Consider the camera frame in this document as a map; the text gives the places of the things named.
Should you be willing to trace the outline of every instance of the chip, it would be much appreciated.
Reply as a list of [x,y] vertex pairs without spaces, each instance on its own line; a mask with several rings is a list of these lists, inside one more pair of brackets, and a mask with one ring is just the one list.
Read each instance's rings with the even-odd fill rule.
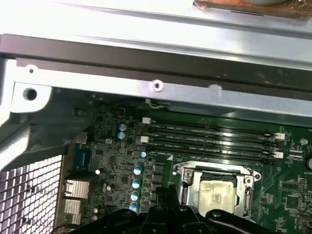
[[96,155],[103,155],[103,151],[102,150],[96,150]]
[[124,184],[127,184],[127,183],[129,183],[129,178],[127,176],[122,176],[121,177],[121,182],[124,183]]
[[286,197],[286,206],[287,210],[298,210],[300,204],[300,199],[298,196],[287,196]]
[[202,216],[214,209],[233,214],[236,205],[236,188],[230,181],[203,180],[199,184],[197,203]]
[[114,157],[114,156],[109,157],[109,162],[115,162],[115,161],[116,161],[116,157]]
[[153,174],[153,181],[161,182],[162,181],[162,175]]
[[154,172],[156,173],[163,173],[164,165],[163,164],[155,164],[154,165]]

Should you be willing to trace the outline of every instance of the integrated circuit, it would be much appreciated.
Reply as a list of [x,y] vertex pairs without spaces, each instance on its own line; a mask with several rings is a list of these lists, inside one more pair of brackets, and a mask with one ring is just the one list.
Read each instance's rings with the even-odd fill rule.
[[288,195],[286,197],[286,210],[298,210],[300,205],[300,197]]

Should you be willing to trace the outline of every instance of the metal bracket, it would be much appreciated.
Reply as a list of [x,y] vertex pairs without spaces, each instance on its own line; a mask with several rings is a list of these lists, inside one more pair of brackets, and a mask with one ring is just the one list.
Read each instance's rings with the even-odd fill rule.
[[2,64],[0,126],[9,119],[11,112],[31,113],[41,110],[48,103],[52,93],[50,86],[23,82],[25,77],[33,75],[37,70],[35,66],[27,66],[21,71],[16,64],[16,60],[13,59],[5,60]]
[[30,113],[43,109],[52,93],[50,86],[16,82],[11,104],[13,113]]
[[0,145],[0,171],[17,156],[24,153],[28,146],[29,136],[30,127],[27,126]]

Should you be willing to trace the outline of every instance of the ram slot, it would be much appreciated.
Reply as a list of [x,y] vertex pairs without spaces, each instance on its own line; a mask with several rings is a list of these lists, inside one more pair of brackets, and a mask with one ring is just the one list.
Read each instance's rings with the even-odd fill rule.
[[159,126],[159,127],[176,127],[176,128],[183,128],[183,129],[208,129],[210,131],[216,131],[219,133],[232,133],[232,134],[247,134],[247,135],[255,135],[264,138],[273,138],[275,137],[275,133],[268,133],[263,131],[255,131],[255,130],[244,130],[244,129],[237,129],[237,128],[230,128],[230,127],[217,127],[211,125],[204,125],[204,124],[190,124],[185,122],[179,122],[178,124],[175,122],[168,122],[168,121],[155,121],[153,120],[153,124],[150,126]]
[[148,149],[148,153],[150,156],[171,156],[171,155],[185,155],[185,156],[199,156],[199,157],[210,157],[210,158],[218,158],[218,159],[227,159],[227,160],[243,160],[248,162],[258,162],[266,165],[275,165],[276,161],[271,158],[266,157],[245,157],[240,155],[229,155],[229,154],[216,154],[216,153],[200,153],[194,152],[191,150],[176,150],[176,149],[159,149],[157,147]]
[[162,149],[179,149],[179,150],[191,150],[194,152],[205,152],[205,153],[216,153],[216,154],[230,154],[230,155],[241,155],[241,156],[272,156],[273,152],[267,152],[267,151],[248,151],[243,150],[241,148],[233,148],[233,147],[223,147],[223,148],[213,148],[213,147],[204,147],[204,146],[197,146],[197,145],[188,145],[188,144],[178,144],[178,143],[171,143],[171,142],[149,142],[147,143],[150,147],[157,147]]
[[194,144],[202,146],[211,146],[211,147],[240,147],[246,148],[247,150],[255,149],[258,151],[274,151],[274,142],[246,142],[239,141],[236,139],[220,137],[219,139],[211,139],[205,137],[197,136],[186,136],[186,135],[177,135],[177,134],[162,134],[162,133],[147,133],[145,136],[150,138],[150,141],[166,141],[173,143],[184,143],[184,144]]

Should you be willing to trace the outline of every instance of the motherboard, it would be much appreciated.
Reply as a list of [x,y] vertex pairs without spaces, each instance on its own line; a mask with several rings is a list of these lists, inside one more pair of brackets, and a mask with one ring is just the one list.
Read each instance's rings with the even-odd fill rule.
[[277,232],[310,233],[311,143],[312,129],[302,127],[102,106],[88,143],[75,148],[73,172],[88,179],[67,181],[88,186],[75,224],[121,208],[139,213],[156,203],[157,187],[175,184],[180,203],[203,216],[222,209]]

